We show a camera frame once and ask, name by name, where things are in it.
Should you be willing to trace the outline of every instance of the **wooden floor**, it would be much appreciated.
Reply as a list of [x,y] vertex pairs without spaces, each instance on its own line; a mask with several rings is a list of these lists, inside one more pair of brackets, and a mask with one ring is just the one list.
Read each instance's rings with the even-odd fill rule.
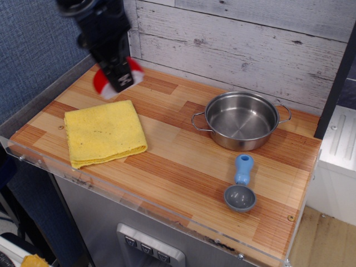
[[356,266],[356,226],[305,207],[289,259],[292,267]]

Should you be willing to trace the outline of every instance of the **metal pot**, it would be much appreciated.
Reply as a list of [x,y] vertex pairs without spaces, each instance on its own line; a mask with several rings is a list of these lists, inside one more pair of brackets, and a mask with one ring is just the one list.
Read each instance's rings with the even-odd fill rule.
[[[275,106],[283,106],[289,118],[279,121]],[[205,114],[210,129],[200,129],[194,117]],[[205,111],[192,116],[191,122],[199,131],[210,132],[211,138],[220,146],[235,151],[249,151],[264,145],[277,125],[291,119],[290,110],[273,105],[267,99],[249,92],[228,92],[213,98]]]

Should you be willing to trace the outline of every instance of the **measuring scoop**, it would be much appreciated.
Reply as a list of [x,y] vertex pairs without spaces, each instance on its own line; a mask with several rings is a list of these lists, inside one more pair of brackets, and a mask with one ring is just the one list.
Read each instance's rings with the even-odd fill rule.
[[224,199],[232,210],[247,212],[255,206],[257,201],[255,193],[247,187],[254,159],[249,155],[241,154],[236,158],[235,166],[237,168],[234,178],[236,185],[231,185],[225,190]]

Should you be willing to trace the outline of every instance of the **white wooden wall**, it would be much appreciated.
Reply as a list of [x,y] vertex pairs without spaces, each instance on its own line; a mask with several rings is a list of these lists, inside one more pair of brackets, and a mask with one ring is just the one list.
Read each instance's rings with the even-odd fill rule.
[[355,0],[124,0],[131,55],[149,68],[320,115]]

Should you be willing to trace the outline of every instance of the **folded yellow cloth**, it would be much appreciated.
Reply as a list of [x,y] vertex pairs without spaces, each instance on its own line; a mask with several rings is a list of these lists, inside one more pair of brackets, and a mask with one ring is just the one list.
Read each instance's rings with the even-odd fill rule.
[[23,258],[21,267],[48,267],[48,263],[37,254],[28,255]]
[[77,169],[147,150],[130,100],[66,112],[65,125],[71,164]]

